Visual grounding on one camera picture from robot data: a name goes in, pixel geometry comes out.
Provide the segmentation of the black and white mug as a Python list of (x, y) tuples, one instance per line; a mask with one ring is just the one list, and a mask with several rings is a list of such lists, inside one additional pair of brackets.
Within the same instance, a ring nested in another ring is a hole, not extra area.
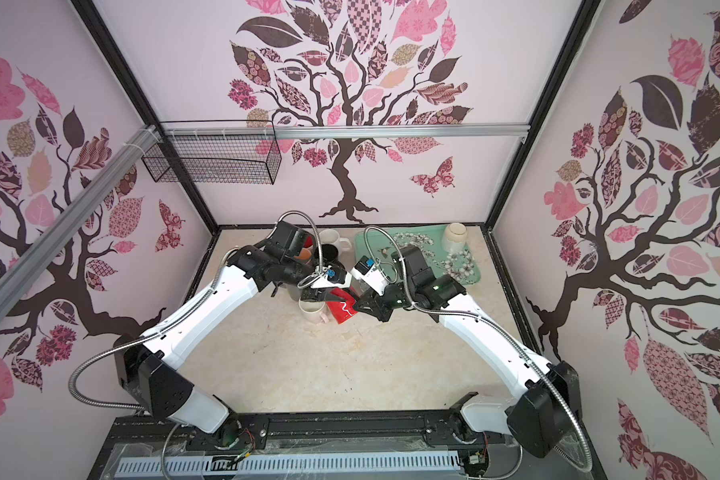
[(342, 267), (339, 256), (339, 249), (332, 244), (321, 244), (322, 251), (322, 265), (324, 267)]

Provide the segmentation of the peach and cream mug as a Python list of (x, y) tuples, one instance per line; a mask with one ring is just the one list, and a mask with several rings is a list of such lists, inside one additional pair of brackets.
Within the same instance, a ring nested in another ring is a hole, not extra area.
[(294, 257), (295, 260), (298, 260), (303, 263), (308, 263), (313, 258), (313, 249), (312, 248), (302, 248), (301, 251)]

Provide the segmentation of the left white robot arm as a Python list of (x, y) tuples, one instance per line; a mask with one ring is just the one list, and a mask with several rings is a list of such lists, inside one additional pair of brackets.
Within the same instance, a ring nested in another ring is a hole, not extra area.
[(267, 238), (228, 252), (209, 285), (145, 331), (135, 345), (114, 354), (123, 390), (154, 418), (191, 426), (230, 444), (222, 437), (241, 430), (238, 415), (179, 369), (223, 320), (269, 285), (331, 291), (347, 284), (347, 273), (336, 260), (318, 267), (296, 258), (307, 237), (304, 230), (280, 221)]

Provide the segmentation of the pale pink mug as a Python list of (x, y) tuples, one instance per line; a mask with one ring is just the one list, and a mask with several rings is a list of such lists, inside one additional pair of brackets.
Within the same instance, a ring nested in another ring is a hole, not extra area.
[(330, 310), (325, 302), (300, 300), (298, 302), (298, 307), (301, 314), (310, 323), (322, 324), (330, 321)]

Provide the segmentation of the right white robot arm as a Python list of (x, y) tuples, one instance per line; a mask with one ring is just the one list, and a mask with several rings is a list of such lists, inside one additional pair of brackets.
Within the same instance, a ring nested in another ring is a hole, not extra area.
[(475, 432), (513, 437), (531, 455), (544, 458), (560, 449), (565, 437), (578, 442), (577, 463), (591, 462), (581, 424), (578, 374), (565, 362), (553, 364), (530, 350), (484, 312), (451, 275), (436, 276), (416, 247), (393, 254), (397, 279), (389, 281), (370, 257), (353, 267), (354, 279), (367, 285), (355, 308), (385, 322), (396, 309), (429, 315), (456, 334), (498, 375), (510, 393), (507, 401), (474, 396), (457, 412)]

